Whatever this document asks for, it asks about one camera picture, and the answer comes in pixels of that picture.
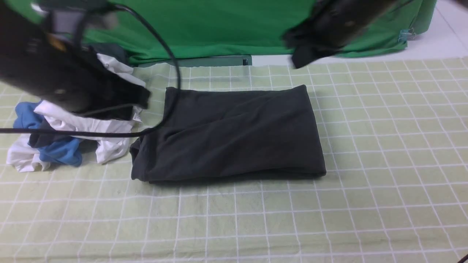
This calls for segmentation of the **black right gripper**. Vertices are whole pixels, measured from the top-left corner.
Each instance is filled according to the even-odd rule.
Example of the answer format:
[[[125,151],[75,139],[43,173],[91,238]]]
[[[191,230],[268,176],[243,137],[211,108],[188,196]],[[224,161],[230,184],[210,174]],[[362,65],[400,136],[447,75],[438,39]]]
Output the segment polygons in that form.
[[[316,1],[309,16],[283,35],[294,68],[338,54],[394,5],[395,0]]]

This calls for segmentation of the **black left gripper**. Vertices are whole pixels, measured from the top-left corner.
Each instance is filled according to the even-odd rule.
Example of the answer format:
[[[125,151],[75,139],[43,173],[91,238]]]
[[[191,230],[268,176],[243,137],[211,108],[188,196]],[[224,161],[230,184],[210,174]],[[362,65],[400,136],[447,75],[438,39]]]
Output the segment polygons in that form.
[[[112,73],[76,34],[52,34],[11,7],[1,8],[1,80],[75,115],[129,120],[151,93]]]

